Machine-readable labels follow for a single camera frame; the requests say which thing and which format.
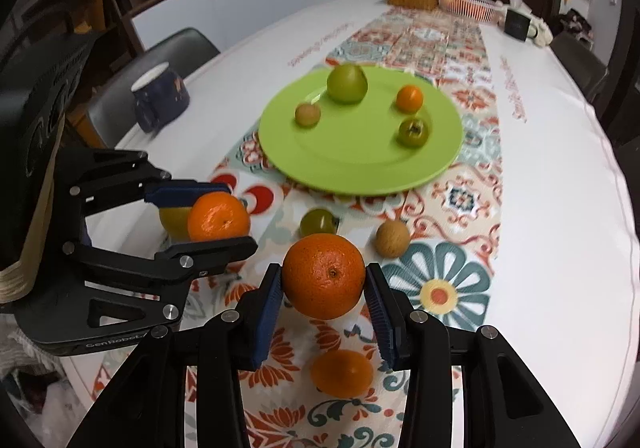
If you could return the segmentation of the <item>orange tangerine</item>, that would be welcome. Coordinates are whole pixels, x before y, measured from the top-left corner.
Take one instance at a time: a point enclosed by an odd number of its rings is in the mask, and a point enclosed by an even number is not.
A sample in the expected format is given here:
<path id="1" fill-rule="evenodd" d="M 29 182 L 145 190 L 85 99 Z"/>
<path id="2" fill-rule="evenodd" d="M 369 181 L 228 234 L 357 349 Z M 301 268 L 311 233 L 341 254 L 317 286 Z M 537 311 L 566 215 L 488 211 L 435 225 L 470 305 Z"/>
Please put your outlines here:
<path id="1" fill-rule="evenodd" d="M 247 236 L 250 216 L 232 194 L 210 192 L 195 201 L 186 223 L 192 241 L 216 241 Z"/>

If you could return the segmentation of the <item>large orange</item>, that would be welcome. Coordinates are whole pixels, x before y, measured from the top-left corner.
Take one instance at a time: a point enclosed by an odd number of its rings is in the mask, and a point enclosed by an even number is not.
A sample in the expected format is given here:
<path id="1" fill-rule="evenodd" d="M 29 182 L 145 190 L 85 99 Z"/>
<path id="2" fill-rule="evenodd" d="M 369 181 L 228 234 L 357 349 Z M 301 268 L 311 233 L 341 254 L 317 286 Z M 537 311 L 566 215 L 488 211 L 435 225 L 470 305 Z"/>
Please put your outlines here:
<path id="1" fill-rule="evenodd" d="M 365 274 L 362 255 L 352 242 L 337 234 L 310 234 L 285 254 L 283 292 L 303 315 L 333 320 L 359 302 Z"/>

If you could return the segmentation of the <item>small green tomato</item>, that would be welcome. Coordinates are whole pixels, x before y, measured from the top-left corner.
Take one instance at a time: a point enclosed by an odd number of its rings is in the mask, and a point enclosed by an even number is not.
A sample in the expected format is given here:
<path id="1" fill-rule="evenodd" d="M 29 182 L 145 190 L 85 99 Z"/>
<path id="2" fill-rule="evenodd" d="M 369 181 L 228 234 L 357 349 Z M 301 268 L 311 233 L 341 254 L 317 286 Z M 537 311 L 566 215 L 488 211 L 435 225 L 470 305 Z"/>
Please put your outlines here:
<path id="1" fill-rule="evenodd" d="M 307 237 L 311 234 L 337 234 L 340 219 L 326 208 L 309 210 L 299 223 L 299 235 Z"/>

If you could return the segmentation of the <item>brown round longan fruit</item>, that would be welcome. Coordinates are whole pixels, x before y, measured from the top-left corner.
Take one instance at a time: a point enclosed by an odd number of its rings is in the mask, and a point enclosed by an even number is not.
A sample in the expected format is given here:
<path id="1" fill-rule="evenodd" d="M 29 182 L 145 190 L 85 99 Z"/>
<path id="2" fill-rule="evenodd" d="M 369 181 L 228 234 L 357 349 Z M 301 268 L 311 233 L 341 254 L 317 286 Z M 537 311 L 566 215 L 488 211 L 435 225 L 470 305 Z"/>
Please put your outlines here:
<path id="1" fill-rule="evenodd" d="M 318 104 L 302 102 L 295 108 L 294 119 L 298 126 L 311 128 L 316 126 L 321 118 L 321 109 Z"/>

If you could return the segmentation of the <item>small green persimmon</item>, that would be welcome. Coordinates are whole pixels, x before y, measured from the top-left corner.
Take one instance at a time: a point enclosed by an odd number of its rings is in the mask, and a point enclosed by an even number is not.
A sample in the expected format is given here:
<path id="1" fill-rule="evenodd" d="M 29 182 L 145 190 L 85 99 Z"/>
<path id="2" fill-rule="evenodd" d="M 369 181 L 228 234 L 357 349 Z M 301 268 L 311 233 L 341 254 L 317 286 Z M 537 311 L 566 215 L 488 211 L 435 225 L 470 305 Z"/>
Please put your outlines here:
<path id="1" fill-rule="evenodd" d="M 427 122 L 421 118 L 407 118 L 398 128 L 397 141 L 408 148 L 421 148 L 428 138 Z"/>

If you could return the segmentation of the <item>green apple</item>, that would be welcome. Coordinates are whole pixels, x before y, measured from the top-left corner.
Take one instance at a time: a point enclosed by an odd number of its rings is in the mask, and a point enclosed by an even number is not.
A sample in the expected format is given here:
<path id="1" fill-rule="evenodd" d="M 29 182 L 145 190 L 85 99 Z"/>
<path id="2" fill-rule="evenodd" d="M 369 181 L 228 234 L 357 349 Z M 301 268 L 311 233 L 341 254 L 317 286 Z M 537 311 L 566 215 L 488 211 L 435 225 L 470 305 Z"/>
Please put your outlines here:
<path id="1" fill-rule="evenodd" d="M 326 79 L 326 92 L 341 104 L 358 104 L 368 92 L 368 80 L 358 64 L 339 64 Z"/>

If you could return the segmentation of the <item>small orange mandarin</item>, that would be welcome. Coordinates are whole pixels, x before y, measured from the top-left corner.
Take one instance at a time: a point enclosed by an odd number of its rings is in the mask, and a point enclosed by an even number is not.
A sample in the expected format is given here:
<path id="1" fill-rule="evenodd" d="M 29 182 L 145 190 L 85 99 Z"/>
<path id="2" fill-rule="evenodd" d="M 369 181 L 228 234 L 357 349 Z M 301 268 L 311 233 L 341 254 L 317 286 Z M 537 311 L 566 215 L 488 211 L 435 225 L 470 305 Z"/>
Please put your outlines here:
<path id="1" fill-rule="evenodd" d="M 418 112 L 424 103 L 422 90 L 415 85 L 402 86 L 396 95 L 395 106 L 404 113 L 413 114 Z"/>

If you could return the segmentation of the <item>grey chair near mug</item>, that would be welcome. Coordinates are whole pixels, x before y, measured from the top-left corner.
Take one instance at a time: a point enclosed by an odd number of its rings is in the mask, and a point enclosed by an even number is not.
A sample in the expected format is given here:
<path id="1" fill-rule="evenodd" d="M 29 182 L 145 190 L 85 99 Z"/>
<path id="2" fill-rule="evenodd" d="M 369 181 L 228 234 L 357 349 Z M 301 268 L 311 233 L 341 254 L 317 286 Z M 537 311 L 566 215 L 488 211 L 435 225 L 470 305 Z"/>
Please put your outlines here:
<path id="1" fill-rule="evenodd" d="M 113 148 L 130 128 L 154 133 L 189 104 L 184 79 L 219 55 L 194 28 L 178 31 L 137 56 L 89 102 L 87 116 L 101 142 Z"/>

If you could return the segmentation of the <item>flat orange fruit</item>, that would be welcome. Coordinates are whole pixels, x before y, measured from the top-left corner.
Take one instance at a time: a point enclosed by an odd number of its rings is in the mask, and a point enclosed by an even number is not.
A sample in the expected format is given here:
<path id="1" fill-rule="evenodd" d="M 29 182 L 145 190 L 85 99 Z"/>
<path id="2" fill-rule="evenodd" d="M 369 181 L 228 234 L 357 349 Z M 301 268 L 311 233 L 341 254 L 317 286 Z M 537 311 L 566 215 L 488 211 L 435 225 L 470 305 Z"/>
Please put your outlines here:
<path id="1" fill-rule="evenodd" d="M 364 394 L 373 381 L 373 368 L 362 353 L 330 350 L 314 358 L 309 375 L 320 392 L 347 399 Z"/>

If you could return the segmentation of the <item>dark blue mug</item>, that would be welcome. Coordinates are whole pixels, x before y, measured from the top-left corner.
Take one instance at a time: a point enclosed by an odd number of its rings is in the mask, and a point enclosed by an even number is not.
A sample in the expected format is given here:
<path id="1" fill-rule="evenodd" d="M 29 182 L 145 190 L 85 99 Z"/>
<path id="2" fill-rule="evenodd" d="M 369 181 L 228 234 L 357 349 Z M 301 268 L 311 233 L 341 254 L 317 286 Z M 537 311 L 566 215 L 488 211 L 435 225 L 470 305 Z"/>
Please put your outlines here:
<path id="1" fill-rule="evenodd" d="M 183 79 L 168 62 L 142 74 L 130 87 L 134 95 L 134 114 L 146 134 L 156 133 L 175 121 L 190 104 Z"/>

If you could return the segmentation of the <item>lime green plate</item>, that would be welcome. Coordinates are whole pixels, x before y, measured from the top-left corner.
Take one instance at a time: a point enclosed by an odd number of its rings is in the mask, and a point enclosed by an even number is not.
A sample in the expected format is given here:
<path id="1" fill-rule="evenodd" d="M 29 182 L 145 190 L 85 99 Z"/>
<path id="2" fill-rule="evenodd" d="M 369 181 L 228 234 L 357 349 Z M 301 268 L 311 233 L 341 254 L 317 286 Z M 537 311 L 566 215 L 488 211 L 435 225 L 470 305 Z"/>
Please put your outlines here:
<path id="1" fill-rule="evenodd" d="M 424 78 L 365 67 L 369 89 L 358 104 L 338 104 L 326 94 L 328 69 L 314 70 L 285 86 L 267 104 L 258 138 L 267 159 L 290 179 L 332 194 L 382 196 L 426 184 L 457 159 L 463 142 L 454 103 Z M 415 85 L 424 103 L 416 112 L 428 126 L 421 148 L 397 141 L 407 119 L 395 106 L 398 90 Z M 319 123 L 303 128 L 294 119 L 302 102 L 318 104 Z"/>

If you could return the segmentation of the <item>white crumpled cloth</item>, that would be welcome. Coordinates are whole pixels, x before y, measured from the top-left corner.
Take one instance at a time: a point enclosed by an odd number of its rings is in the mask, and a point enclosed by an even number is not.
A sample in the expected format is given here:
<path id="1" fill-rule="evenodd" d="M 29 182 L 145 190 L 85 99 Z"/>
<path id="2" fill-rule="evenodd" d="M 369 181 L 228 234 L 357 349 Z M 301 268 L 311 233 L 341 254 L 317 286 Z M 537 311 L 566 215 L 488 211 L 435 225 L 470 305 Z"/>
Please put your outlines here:
<path id="1" fill-rule="evenodd" d="M 528 38 L 540 48 L 549 46 L 553 40 L 548 24 L 524 0 L 509 0 L 504 32 L 520 41 Z"/>

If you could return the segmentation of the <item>grey chair right far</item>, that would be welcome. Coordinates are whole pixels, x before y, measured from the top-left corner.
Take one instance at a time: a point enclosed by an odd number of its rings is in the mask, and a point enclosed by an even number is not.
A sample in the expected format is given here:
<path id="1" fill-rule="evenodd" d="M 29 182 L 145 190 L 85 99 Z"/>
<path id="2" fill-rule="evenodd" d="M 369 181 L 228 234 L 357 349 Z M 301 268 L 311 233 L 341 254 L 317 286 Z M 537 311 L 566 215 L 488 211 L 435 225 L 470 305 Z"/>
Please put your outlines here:
<path id="1" fill-rule="evenodd" d="M 584 95 L 585 100 L 592 104 L 603 90 L 608 78 L 608 67 L 584 44 L 567 32 L 557 35 L 550 47 Z"/>

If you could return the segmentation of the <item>black mug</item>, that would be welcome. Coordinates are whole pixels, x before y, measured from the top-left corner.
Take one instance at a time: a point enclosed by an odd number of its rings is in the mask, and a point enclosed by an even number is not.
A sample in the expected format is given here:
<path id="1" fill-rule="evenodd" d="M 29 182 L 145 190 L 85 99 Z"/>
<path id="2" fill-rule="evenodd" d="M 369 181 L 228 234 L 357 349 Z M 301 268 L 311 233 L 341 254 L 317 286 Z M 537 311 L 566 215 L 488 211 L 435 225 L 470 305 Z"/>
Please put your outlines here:
<path id="1" fill-rule="evenodd" d="M 532 19 L 511 8 L 506 11 L 503 31 L 506 35 L 521 42 L 525 42 L 528 38 L 533 40 L 538 35 L 538 29 Z"/>

